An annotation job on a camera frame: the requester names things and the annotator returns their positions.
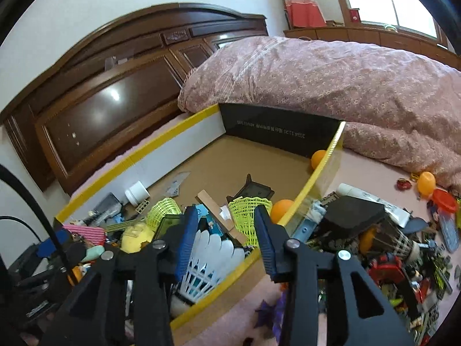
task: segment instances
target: silver screw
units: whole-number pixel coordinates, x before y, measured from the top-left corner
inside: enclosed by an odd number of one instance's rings
[[[285,242],[289,249],[296,249],[300,246],[300,242],[297,239],[290,238]]]
[[[101,255],[102,260],[109,261],[114,257],[114,252],[113,251],[104,251]]]
[[[152,247],[155,249],[164,249],[167,246],[167,243],[165,241],[162,241],[161,239],[157,239],[152,242]]]
[[[338,252],[338,257],[341,260],[349,260],[351,258],[351,254],[349,251],[346,251],[345,249],[342,249],[341,251]]]

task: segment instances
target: window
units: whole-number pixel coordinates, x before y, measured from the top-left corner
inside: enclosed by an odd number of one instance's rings
[[[434,20],[419,0],[349,0],[349,4],[360,9],[364,23],[390,24],[437,38]]]

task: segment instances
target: orange plastic toy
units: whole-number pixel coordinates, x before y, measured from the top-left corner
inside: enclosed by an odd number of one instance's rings
[[[287,213],[293,203],[294,201],[290,199],[282,199],[275,203],[271,209],[271,221],[274,224],[278,224],[278,222],[282,219],[283,215]]]
[[[311,166],[312,169],[315,170],[317,166],[319,166],[320,162],[322,161],[323,157],[325,156],[326,150],[319,149],[316,151],[311,157]]]
[[[430,197],[430,195],[435,190],[435,177],[430,172],[423,172],[420,174],[418,179],[418,191],[421,196],[426,198]]]

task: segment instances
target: wooden headboard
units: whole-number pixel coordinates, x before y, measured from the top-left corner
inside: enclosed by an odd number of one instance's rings
[[[89,34],[28,84],[1,122],[37,185],[68,194],[180,114],[187,73],[218,48],[267,35],[265,17],[208,4],[155,5]]]

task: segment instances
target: curtain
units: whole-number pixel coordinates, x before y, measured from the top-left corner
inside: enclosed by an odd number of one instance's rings
[[[325,26],[325,19],[314,0],[285,0],[288,19],[294,27]]]

